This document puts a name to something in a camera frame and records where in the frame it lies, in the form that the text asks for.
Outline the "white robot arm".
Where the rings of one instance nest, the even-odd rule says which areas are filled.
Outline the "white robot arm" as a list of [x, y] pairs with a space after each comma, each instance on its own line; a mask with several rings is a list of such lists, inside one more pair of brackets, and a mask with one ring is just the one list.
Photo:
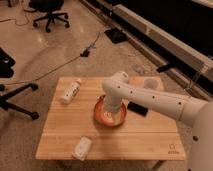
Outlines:
[[104, 107], [117, 112], [123, 99], [159, 112], [192, 127], [187, 171], [213, 171], [213, 101], [165, 91], [138, 88], [129, 84], [126, 72], [119, 71], [102, 82]]

